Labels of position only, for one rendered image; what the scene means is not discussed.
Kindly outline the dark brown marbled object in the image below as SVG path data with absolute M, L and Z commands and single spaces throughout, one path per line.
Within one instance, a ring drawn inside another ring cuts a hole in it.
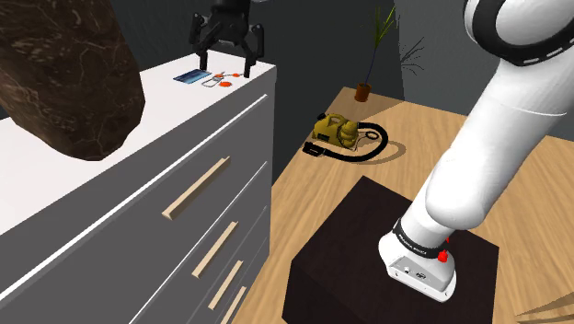
M 64 155 L 101 160 L 144 105 L 110 0 L 0 0 L 0 106 L 17 126 Z

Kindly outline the blue flat phone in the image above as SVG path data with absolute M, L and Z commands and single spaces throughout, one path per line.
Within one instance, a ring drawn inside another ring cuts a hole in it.
M 194 82 L 201 80 L 210 74 L 210 72 L 206 72 L 201 69 L 194 69 L 185 74 L 174 77 L 174 80 L 184 84 L 193 84 Z

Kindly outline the potted plant brown pot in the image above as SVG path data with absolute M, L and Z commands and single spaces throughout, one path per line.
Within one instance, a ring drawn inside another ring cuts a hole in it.
M 373 73 L 373 66 L 382 39 L 389 33 L 390 29 L 396 28 L 396 6 L 392 6 L 386 17 L 383 17 L 382 8 L 378 6 L 373 13 L 373 53 L 369 63 L 369 69 L 362 83 L 356 87 L 354 99 L 358 102 L 366 102 L 371 93 L 372 86 L 369 80 Z

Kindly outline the orange handled scissors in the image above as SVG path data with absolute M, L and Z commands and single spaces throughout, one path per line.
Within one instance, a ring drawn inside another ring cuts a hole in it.
M 237 73 L 233 73 L 233 74 L 226 74 L 225 72 L 221 72 L 219 74 L 215 74 L 213 76 L 211 76 L 208 80 L 203 81 L 201 83 L 201 85 L 203 87 L 230 87 L 233 83 L 231 81 L 226 81 L 225 79 L 227 77 L 240 77 L 242 76 L 242 74 L 237 74 Z

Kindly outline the grey chest of drawers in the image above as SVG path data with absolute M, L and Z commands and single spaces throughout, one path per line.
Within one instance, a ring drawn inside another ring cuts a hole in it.
M 277 69 L 211 52 L 141 74 L 103 160 L 0 121 L 0 324 L 231 324 L 270 249 Z

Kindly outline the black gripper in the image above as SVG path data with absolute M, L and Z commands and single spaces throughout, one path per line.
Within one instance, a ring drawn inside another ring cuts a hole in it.
M 213 0 L 209 24 L 204 16 L 195 13 L 192 18 L 189 43 L 200 57 L 200 69 L 207 70 L 208 50 L 217 42 L 240 44 L 245 54 L 244 78 L 250 78 L 250 69 L 264 56 L 264 28 L 261 24 L 250 27 L 255 35 L 257 46 L 252 50 L 245 37 L 248 32 L 250 0 Z M 201 30 L 211 27 L 201 40 Z

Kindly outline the dark robot stand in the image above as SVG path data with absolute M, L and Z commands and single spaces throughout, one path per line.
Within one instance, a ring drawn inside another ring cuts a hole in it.
M 287 324 L 492 324 L 499 249 L 471 232 L 450 237 L 457 283 L 447 301 L 388 276 L 378 242 L 409 205 L 361 177 L 293 258 Z

